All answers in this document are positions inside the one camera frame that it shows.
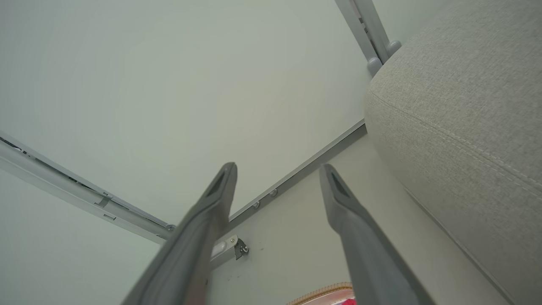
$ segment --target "beige fabric surface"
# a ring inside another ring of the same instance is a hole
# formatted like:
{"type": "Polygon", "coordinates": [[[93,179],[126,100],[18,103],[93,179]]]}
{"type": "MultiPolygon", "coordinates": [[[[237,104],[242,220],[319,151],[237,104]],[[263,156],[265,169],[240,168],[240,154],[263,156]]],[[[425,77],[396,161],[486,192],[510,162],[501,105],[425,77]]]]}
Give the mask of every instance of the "beige fabric surface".
{"type": "Polygon", "coordinates": [[[542,304],[542,2],[459,1],[378,72],[381,157],[516,304],[542,304]]]}

